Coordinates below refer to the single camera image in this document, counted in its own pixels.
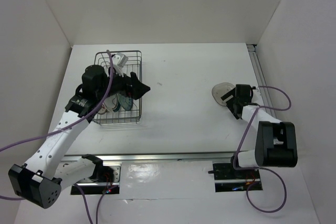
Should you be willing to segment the blue floral green plate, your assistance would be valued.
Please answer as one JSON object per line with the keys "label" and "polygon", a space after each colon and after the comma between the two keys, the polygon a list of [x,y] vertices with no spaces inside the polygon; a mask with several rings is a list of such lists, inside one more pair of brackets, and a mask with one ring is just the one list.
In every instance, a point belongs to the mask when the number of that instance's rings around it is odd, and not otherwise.
{"label": "blue floral green plate", "polygon": [[118,94],[118,100],[121,105],[121,107],[125,111],[131,111],[133,108],[133,99],[131,97],[126,97],[121,94]]}

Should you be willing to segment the white plate green red rim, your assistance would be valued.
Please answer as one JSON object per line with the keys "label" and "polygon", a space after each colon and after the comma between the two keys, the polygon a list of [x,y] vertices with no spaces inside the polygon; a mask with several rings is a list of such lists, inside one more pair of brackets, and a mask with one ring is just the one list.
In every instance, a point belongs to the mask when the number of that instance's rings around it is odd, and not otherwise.
{"label": "white plate green red rim", "polygon": [[118,112],[121,108],[121,105],[119,103],[119,97],[117,94],[114,94],[104,101],[104,106],[106,107],[108,112]]}

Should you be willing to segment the orange sunburst white plate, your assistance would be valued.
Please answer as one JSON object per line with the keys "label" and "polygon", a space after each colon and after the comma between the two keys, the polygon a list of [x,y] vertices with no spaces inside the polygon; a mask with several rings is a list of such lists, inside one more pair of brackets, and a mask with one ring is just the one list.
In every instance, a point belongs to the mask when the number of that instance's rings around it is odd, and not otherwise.
{"label": "orange sunburst white plate", "polygon": [[103,115],[103,114],[106,114],[108,112],[109,112],[109,110],[106,108],[106,106],[104,104],[102,104],[100,110],[98,111],[98,114]]}

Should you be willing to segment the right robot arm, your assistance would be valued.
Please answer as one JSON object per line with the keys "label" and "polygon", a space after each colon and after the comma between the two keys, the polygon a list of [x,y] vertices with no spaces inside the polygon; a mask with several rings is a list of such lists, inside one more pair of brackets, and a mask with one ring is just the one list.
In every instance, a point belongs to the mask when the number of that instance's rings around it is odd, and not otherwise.
{"label": "right robot arm", "polygon": [[[232,115],[247,122],[246,129],[232,157],[229,172],[235,178],[242,177],[247,170],[266,167],[295,167],[298,162],[295,126],[291,122],[281,121],[266,112],[287,111],[292,102],[289,96],[279,88],[262,86],[282,93],[288,100],[286,108],[273,108],[253,103],[256,87],[248,84],[237,84],[232,90],[221,96],[221,100]],[[255,147],[250,151],[242,151],[242,146],[250,128],[257,131]]]}

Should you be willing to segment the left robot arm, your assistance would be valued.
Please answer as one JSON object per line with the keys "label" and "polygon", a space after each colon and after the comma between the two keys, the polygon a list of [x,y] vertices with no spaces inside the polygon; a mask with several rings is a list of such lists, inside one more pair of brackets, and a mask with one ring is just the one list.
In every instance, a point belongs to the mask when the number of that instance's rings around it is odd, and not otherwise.
{"label": "left robot arm", "polygon": [[55,203],[63,189],[82,179],[105,182],[113,177],[113,169],[91,154],[64,167],[59,164],[106,98],[120,93],[138,100],[150,91],[135,72],[120,76],[112,70],[106,73],[100,65],[88,66],[81,79],[82,83],[66,105],[57,128],[48,134],[31,158],[23,165],[14,164],[8,171],[14,193],[44,209]]}

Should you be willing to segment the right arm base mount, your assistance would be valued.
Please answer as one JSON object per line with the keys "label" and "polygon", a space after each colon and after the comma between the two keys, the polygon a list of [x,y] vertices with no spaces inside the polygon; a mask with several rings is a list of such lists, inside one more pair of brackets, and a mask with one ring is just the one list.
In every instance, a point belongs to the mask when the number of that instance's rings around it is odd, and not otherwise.
{"label": "right arm base mount", "polygon": [[214,163],[208,174],[214,177],[216,193],[246,191],[250,185],[250,190],[263,188],[257,170],[235,170],[229,163]]}

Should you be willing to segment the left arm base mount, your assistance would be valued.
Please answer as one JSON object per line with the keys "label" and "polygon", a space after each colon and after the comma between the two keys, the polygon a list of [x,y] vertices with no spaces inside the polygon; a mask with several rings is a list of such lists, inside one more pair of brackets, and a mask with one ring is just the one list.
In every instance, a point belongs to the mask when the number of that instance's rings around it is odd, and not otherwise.
{"label": "left arm base mount", "polygon": [[105,172],[101,178],[84,178],[77,182],[85,195],[102,195],[107,191],[107,195],[117,195],[120,193],[121,165],[113,164],[110,166],[111,172]]}

